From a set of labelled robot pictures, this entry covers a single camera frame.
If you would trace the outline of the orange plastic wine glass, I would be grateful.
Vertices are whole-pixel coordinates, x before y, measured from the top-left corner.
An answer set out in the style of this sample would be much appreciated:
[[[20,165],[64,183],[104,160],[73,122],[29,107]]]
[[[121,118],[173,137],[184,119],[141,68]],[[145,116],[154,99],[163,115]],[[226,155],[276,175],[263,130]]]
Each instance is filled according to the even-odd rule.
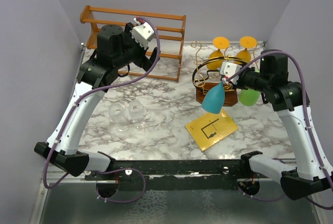
[[[243,50],[241,50],[236,57],[245,63],[250,62],[257,48],[257,40],[252,36],[243,36],[240,38],[239,43]]]
[[[222,53],[222,51],[225,51],[229,47],[229,40],[225,37],[219,36],[214,38],[212,43],[217,50],[213,51],[210,54],[209,59],[223,57],[224,54]],[[218,70],[221,67],[222,62],[223,60],[211,62],[207,64],[207,68],[208,70]]]

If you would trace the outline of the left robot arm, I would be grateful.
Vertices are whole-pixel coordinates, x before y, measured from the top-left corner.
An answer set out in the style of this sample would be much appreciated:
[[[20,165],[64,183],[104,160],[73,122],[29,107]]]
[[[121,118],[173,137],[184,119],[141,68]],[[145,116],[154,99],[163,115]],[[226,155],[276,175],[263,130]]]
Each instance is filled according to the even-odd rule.
[[[97,48],[80,66],[72,98],[59,124],[46,141],[35,145],[35,153],[46,160],[44,179],[50,164],[75,177],[84,171],[97,172],[105,180],[114,176],[111,157],[101,152],[81,152],[79,142],[106,92],[142,80],[160,58],[157,28],[143,17],[135,18],[135,22],[124,28],[105,25],[97,34]]]

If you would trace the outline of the blue plastic wine glass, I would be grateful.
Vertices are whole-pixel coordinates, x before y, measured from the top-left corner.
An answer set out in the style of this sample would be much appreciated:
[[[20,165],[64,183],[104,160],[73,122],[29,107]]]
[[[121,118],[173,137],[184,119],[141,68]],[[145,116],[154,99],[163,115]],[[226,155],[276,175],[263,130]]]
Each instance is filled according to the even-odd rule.
[[[219,114],[225,101],[223,83],[212,87],[206,94],[201,107],[208,113]]]

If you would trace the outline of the green plastic wine glass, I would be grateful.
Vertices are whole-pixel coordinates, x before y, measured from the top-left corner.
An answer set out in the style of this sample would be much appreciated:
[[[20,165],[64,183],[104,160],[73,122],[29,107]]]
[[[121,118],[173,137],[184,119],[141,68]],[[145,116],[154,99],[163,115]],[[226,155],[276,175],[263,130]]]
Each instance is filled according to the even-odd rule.
[[[239,101],[241,104],[247,107],[251,107],[255,105],[261,95],[261,93],[255,89],[253,89],[253,84],[241,83],[244,89],[241,90],[239,94]]]

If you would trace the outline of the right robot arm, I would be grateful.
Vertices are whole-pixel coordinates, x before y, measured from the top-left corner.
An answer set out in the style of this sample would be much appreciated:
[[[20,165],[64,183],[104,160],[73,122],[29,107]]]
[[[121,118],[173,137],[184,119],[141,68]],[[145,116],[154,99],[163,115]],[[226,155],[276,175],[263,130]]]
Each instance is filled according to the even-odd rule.
[[[262,174],[280,184],[291,200],[332,188],[332,165],[326,158],[312,121],[303,74],[295,58],[281,50],[265,50],[257,58],[260,71],[247,64],[237,71],[232,83],[253,89],[270,103],[288,134],[296,165],[270,159],[262,152],[243,154],[239,172],[250,178]]]

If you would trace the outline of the clear wine glass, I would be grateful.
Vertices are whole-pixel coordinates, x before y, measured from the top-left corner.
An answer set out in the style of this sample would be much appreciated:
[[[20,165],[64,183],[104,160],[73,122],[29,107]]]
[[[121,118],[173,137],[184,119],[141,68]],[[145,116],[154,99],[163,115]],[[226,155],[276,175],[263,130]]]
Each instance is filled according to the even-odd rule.
[[[109,118],[111,125],[118,131],[124,132],[129,128],[128,119],[124,107],[119,103],[113,103],[109,106]]]
[[[133,100],[129,103],[129,115],[136,128],[145,127],[145,109],[139,100]]]

